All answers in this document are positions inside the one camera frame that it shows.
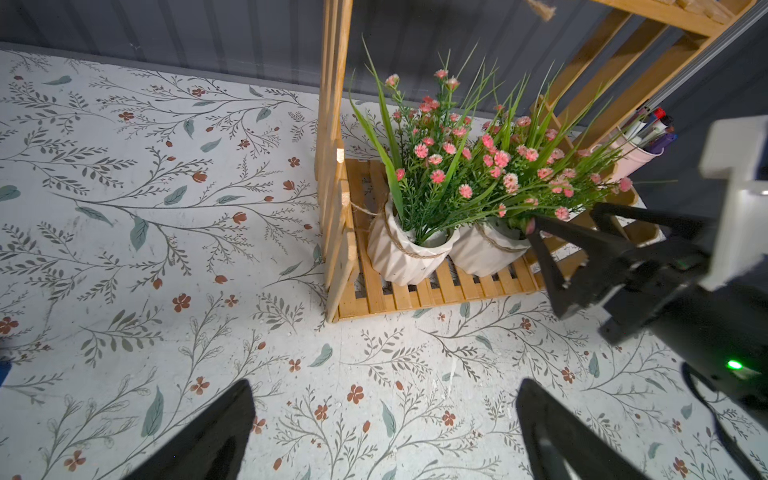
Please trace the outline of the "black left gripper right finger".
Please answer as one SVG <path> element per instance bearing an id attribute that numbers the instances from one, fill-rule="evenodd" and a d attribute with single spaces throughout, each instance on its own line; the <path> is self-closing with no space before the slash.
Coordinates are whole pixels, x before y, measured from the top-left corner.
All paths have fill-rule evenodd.
<path id="1" fill-rule="evenodd" d="M 535 479 L 646 477 L 535 380 L 522 381 L 516 412 Z"/>

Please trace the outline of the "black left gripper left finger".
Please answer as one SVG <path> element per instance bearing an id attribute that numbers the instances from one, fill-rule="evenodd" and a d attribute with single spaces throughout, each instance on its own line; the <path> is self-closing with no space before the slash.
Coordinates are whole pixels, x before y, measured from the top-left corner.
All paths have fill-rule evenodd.
<path id="1" fill-rule="evenodd" d="M 235 479 L 255 419 L 250 383 L 235 382 L 129 479 Z"/>

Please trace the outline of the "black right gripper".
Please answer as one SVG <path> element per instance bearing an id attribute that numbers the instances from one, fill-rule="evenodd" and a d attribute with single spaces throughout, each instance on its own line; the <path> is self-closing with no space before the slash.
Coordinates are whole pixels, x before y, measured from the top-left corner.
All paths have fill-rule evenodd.
<path id="1" fill-rule="evenodd" d="M 601 336 L 617 346 L 648 330 L 685 360 L 765 360 L 767 292 L 749 272 L 713 291 L 699 282 L 710 255 L 700 216 L 597 203 L 594 226 L 534 216 L 526 237 L 553 312 L 566 319 L 602 304 Z"/>

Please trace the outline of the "pink flower pot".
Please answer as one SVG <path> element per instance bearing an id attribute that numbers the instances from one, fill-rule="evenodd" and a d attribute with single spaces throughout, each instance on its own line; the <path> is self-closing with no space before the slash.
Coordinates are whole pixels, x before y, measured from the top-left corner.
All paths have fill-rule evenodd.
<path id="1" fill-rule="evenodd" d="M 588 146 L 575 134 L 580 122 L 601 115 L 596 92 L 561 116 L 551 85 L 544 83 L 529 114 L 520 115 L 527 83 L 521 81 L 482 129 L 473 147 L 471 188 L 477 221 L 461 228 L 449 254 L 455 266 L 479 277 L 498 273 L 530 247 L 526 227 L 537 216 L 567 222 L 613 194 L 630 189 L 608 171 L 623 154 L 611 145 Z"/>
<path id="2" fill-rule="evenodd" d="M 494 139 L 474 135 L 478 106 L 496 86 L 496 69 L 481 64 L 469 84 L 444 58 L 436 90 L 407 104 L 400 77 L 378 74 L 376 115 L 352 110 L 384 168 L 388 194 L 377 209 L 367 253 L 381 277 L 399 286 L 429 278 L 448 257 L 461 228 L 497 211 L 495 190 L 503 173 Z"/>

